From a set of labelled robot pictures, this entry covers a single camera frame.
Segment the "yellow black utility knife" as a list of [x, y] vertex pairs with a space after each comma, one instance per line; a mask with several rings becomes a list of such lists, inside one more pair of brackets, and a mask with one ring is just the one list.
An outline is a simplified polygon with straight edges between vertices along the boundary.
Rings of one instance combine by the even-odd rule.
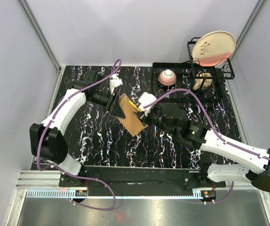
[[137, 112], [141, 112], [141, 110], [132, 102], [129, 101], [129, 103], [132, 105], [132, 107], [137, 111]]

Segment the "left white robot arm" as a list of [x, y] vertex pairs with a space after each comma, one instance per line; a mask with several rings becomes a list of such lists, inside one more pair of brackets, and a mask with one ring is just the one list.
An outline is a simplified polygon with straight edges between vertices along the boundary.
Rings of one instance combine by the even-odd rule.
[[81, 81], [71, 82], [61, 102], [42, 123], [34, 123], [30, 127], [32, 155], [69, 173], [69, 181], [75, 186], [82, 186], [86, 175], [80, 172], [81, 164], [68, 153], [68, 145], [64, 139], [71, 119], [86, 102], [98, 104], [109, 115], [125, 119], [116, 91], [123, 84], [122, 79], [116, 73], [109, 76], [109, 91], [98, 88], [104, 81], [97, 72], [88, 71]]

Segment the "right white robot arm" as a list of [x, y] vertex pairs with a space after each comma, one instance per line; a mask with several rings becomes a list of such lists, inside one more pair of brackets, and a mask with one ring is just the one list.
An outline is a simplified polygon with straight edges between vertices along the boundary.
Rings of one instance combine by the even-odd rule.
[[198, 174], [200, 185], [207, 187], [222, 181], [246, 182], [270, 192], [270, 148], [257, 148], [226, 137], [209, 125], [188, 119], [186, 112], [175, 105], [154, 106], [149, 113], [137, 112], [135, 115], [144, 126], [154, 125], [168, 132], [173, 141], [187, 148], [235, 161], [231, 165], [204, 164]]

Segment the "brown cardboard express box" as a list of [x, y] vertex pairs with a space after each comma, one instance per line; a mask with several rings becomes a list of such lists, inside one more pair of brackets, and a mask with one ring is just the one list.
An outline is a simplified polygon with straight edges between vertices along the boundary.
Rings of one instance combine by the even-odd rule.
[[136, 117], [137, 111], [129, 103], [130, 98], [123, 93], [119, 96], [119, 106], [124, 113], [129, 113], [129, 118], [118, 118], [123, 127], [134, 137], [147, 126], [143, 126], [139, 118]]

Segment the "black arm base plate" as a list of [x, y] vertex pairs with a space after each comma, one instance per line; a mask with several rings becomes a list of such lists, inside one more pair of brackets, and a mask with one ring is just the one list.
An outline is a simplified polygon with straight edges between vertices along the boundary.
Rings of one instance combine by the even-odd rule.
[[89, 187], [101, 187], [100, 179], [113, 187], [114, 185], [172, 185], [179, 188], [224, 188], [226, 183], [211, 182], [200, 177], [197, 169], [143, 168], [143, 167], [109, 167], [83, 166], [81, 177], [91, 178]]

